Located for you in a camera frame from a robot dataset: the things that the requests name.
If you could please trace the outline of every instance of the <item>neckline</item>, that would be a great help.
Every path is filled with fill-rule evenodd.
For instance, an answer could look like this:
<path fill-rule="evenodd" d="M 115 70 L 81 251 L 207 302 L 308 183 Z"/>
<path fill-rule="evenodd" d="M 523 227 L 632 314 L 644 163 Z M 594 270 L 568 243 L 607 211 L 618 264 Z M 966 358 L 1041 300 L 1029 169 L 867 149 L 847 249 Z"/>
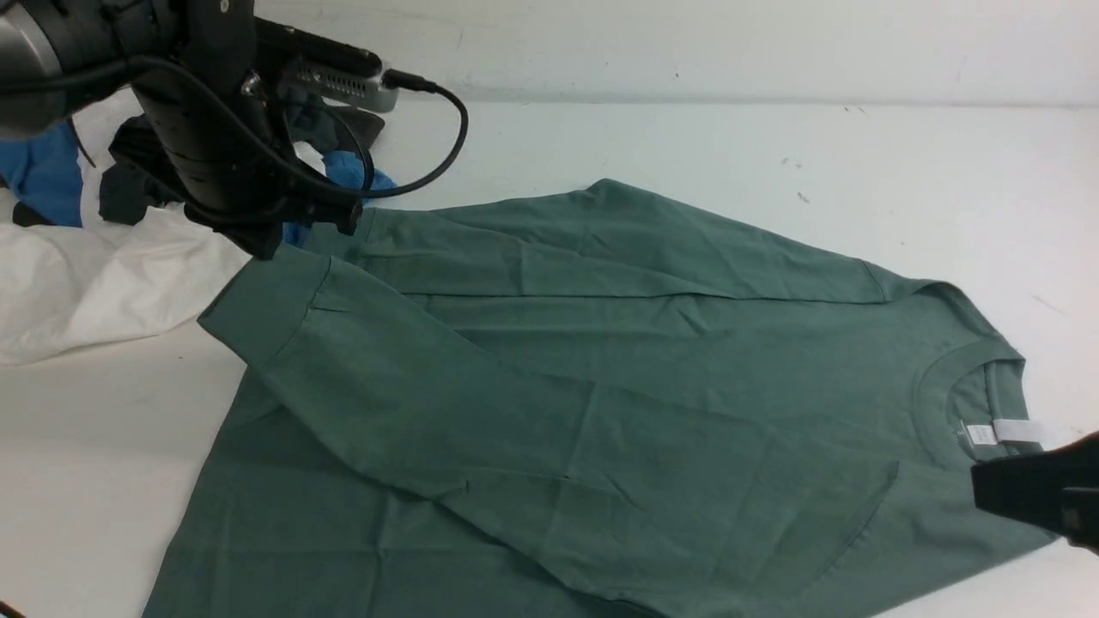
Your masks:
<path fill-rule="evenodd" d="M 911 415 L 917 435 L 939 465 L 968 470 L 977 460 L 957 446 L 954 429 L 943 422 L 947 399 L 954 385 L 970 372 L 998 361 L 1022 361 L 1023 357 L 1000 338 L 983 339 L 946 353 L 928 367 L 920 378 L 913 397 Z M 998 385 L 989 384 L 991 418 L 1025 419 L 1026 410 L 1004 411 L 997 397 Z"/>

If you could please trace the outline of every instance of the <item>black cable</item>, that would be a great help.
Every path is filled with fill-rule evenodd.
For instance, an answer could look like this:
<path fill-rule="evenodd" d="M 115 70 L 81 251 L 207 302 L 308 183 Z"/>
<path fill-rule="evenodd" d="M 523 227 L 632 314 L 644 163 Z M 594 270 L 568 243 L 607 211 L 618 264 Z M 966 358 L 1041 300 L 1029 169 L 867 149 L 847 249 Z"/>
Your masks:
<path fill-rule="evenodd" d="M 465 103 L 462 99 L 458 99 L 454 92 L 451 92 L 446 88 L 429 81 L 420 76 L 398 71 L 388 70 L 384 76 L 384 80 L 389 87 L 403 88 L 406 90 L 417 90 L 421 92 L 431 92 L 439 95 L 446 100 L 451 101 L 455 108 L 458 110 L 458 114 L 462 117 L 460 124 L 458 126 L 458 136 L 454 141 L 454 146 L 451 148 L 449 154 L 443 159 L 435 169 L 431 170 L 426 176 L 420 178 L 419 180 L 413 180 L 408 185 L 396 187 L 393 189 L 382 189 L 379 191 L 371 191 L 368 189 L 346 189 L 334 183 L 322 183 L 312 176 L 309 176 L 304 172 L 298 168 L 297 165 L 284 159 L 276 153 L 267 143 L 259 139 L 247 124 L 244 123 L 232 109 L 221 100 L 221 97 L 217 92 L 210 89 L 201 79 L 195 77 L 186 68 L 165 60 L 164 58 L 157 58 L 155 56 L 131 56 L 126 59 L 112 60 L 89 69 L 84 69 L 71 75 L 64 77 L 54 77 L 49 79 L 43 79 L 30 84 L 8 84 L 0 85 L 0 96 L 2 95 L 29 95 L 34 92 L 49 92 L 54 90 L 66 90 L 69 88 L 76 88 L 80 86 L 87 86 L 95 81 L 101 80 L 107 77 L 114 77 L 123 74 L 131 74 L 135 70 L 152 70 L 152 69 L 164 69 L 175 74 L 176 76 L 184 79 L 191 86 L 193 86 L 199 92 L 201 92 L 208 101 L 213 106 L 214 110 L 229 120 L 230 124 L 233 125 L 237 132 L 243 134 L 252 146 L 259 153 L 266 155 L 275 164 L 282 168 L 284 172 L 290 174 L 298 180 L 312 185 L 314 187 L 320 187 L 325 191 L 336 191 L 346 194 L 352 197 L 360 199 L 378 199 L 378 198 L 389 198 L 396 196 L 402 196 L 404 194 L 410 194 L 417 189 L 421 189 L 430 183 L 442 176 L 454 162 L 458 158 L 458 153 L 462 152 L 462 147 L 466 143 L 466 135 L 469 133 L 469 111 L 466 109 Z"/>
<path fill-rule="evenodd" d="M 434 183 L 436 179 L 439 179 L 440 176 L 445 174 L 446 170 L 449 169 L 452 165 L 454 165 L 454 162 L 457 161 L 458 158 L 458 154 L 462 152 L 462 147 L 466 144 L 466 135 L 469 134 L 469 110 L 466 109 L 466 104 L 462 102 L 462 99 L 459 99 L 457 95 L 455 95 L 454 92 L 451 92 L 449 90 L 443 88 L 437 84 L 431 84 L 429 88 L 424 88 L 420 91 L 431 92 L 432 95 L 439 95 L 440 97 L 443 97 L 447 101 L 451 101 L 451 103 L 453 103 L 454 107 L 458 110 L 458 114 L 462 117 L 462 122 L 458 125 L 458 136 L 457 139 L 454 140 L 454 146 L 451 148 L 449 154 L 446 155 L 446 158 L 443 159 L 443 163 L 439 164 L 439 167 L 431 170 L 423 178 L 420 178 L 419 180 L 413 180 L 408 185 L 403 185 L 401 187 L 373 191 L 374 195 L 370 196 L 371 198 L 391 198 L 396 196 L 403 196 L 404 194 L 411 194 L 412 191 L 422 189 L 423 187 Z"/>
<path fill-rule="evenodd" d="M 370 156 L 369 151 L 363 147 L 363 143 L 358 141 L 358 135 L 356 135 L 355 131 L 352 130 L 351 124 L 336 113 L 333 108 L 325 104 L 317 106 L 304 101 L 291 101 L 289 99 L 279 99 L 279 101 L 285 106 L 298 106 L 299 108 L 319 111 L 343 125 L 344 130 L 347 131 L 347 134 L 351 135 L 351 141 L 355 144 L 355 154 L 358 155 L 358 159 L 363 162 L 363 190 L 368 190 L 374 186 L 374 177 L 378 174 L 377 169 L 374 167 L 374 157 Z"/>
<path fill-rule="evenodd" d="M 0 96 L 7 95 L 35 95 L 38 92 L 55 92 L 57 90 L 68 90 L 89 86 L 110 77 L 121 77 L 130 71 L 129 62 L 125 59 L 111 60 L 65 75 L 62 77 L 51 77 L 37 81 L 24 81 L 19 84 L 0 84 Z"/>

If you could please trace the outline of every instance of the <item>cable connector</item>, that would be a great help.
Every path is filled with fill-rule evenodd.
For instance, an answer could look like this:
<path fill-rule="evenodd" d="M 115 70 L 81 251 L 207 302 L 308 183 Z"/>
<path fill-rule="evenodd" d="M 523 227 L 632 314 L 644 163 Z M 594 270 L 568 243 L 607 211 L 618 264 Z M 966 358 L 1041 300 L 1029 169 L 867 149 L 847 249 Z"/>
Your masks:
<path fill-rule="evenodd" d="M 400 88 L 413 92 L 437 92 L 439 84 L 414 75 L 391 68 L 381 76 L 381 84 L 386 88 Z"/>

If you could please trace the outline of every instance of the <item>pile of clothes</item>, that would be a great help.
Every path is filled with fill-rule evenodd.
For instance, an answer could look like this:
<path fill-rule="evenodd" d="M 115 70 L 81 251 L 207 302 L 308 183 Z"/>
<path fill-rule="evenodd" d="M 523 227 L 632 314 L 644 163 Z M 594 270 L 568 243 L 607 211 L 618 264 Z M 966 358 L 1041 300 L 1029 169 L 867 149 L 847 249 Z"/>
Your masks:
<path fill-rule="evenodd" d="M 0 178 L 18 200 L 11 223 L 0 223 L 0 365 L 170 330 L 195 319 L 249 260 L 187 220 L 177 196 L 113 161 L 114 134 L 145 122 L 141 113 L 122 90 L 36 139 L 0 142 Z M 338 113 L 364 144 L 381 131 L 373 114 Z M 312 107 L 288 121 L 302 161 L 362 186 L 343 126 Z M 374 188 L 393 186 L 377 174 Z M 284 240 L 301 244 L 309 232 L 289 223 Z"/>

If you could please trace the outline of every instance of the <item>shirt cuff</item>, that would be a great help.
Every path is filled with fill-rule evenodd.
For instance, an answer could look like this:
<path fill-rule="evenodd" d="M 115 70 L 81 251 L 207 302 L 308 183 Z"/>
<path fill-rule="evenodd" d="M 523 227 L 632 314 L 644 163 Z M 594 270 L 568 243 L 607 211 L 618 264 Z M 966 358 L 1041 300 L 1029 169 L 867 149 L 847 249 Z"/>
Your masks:
<path fill-rule="evenodd" d="M 199 317 L 199 325 L 249 367 L 266 365 L 301 327 L 331 258 L 281 245 L 253 260 Z"/>

